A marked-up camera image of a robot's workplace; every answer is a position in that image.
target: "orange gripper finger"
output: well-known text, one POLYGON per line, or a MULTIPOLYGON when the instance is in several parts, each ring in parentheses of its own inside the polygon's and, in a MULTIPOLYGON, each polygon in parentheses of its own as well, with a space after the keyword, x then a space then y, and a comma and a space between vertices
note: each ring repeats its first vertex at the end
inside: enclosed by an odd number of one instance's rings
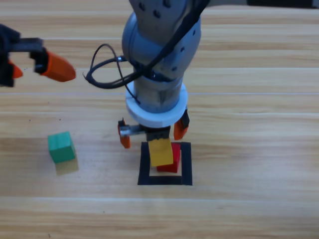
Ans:
POLYGON ((121 137, 121 135, 120 135, 120 126, 119 125, 118 125, 118 131, 119 131, 120 141, 121 141, 121 144, 123 145, 123 147, 124 148, 131 148, 131 139, 130 139, 130 137, 129 136, 121 137))
POLYGON ((59 82, 71 81, 76 77, 73 66, 66 59, 50 51, 47 51, 47 54, 48 67, 46 72, 41 74, 42 76, 59 82))
POLYGON ((23 76, 23 72, 19 67, 17 67, 11 60, 9 60, 9 64, 13 65, 13 78, 19 78, 23 76))
POLYGON ((182 121, 179 120, 174 125, 174 139, 180 140, 184 137, 184 135, 187 133, 188 127, 184 128, 182 121))

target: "red block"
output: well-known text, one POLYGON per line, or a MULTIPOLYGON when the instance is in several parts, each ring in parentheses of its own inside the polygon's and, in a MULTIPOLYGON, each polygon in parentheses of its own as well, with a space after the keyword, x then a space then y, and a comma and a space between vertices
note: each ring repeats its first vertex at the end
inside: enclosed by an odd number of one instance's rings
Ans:
POLYGON ((170 165, 163 165, 158 166, 157 170, 158 172, 170 172, 170 173, 177 173, 178 172, 178 166, 180 161, 180 144, 179 143, 172 143, 171 148, 173 150, 173 164, 170 165))

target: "wood grain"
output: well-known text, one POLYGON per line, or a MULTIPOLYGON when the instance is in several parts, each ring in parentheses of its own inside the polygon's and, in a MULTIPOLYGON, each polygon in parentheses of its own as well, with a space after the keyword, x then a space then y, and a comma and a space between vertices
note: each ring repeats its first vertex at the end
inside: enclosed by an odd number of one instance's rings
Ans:
MULTIPOLYGON (((125 89, 82 76, 101 43, 122 53, 131 11, 126 0, 0 0, 1 23, 44 38, 77 72, 60 84, 11 56, 24 77, 0 89, 0 238, 318 239, 317 10, 205 10, 184 77, 192 187, 137 185, 145 136, 120 145, 117 121, 134 123, 125 89), (77 160, 54 165, 47 136, 67 130, 77 160)), ((119 73, 110 65, 95 77, 119 73)))

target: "black square outline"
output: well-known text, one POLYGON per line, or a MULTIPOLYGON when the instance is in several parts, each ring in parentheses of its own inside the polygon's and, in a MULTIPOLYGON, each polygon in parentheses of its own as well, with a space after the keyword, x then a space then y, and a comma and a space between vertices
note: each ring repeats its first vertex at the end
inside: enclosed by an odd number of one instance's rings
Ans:
POLYGON ((193 185, 191 144, 181 142, 181 176, 150 176, 151 159, 149 144, 142 142, 138 185, 193 185))

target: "gray cylinder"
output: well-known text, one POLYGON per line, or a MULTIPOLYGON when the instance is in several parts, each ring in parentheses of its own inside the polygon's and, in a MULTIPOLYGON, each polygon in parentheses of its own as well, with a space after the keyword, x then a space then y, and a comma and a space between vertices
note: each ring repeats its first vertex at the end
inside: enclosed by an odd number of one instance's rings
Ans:
POLYGON ((134 81, 134 91, 140 107, 151 113, 163 113, 174 108, 179 100, 183 77, 170 82, 158 82, 144 76, 134 81))

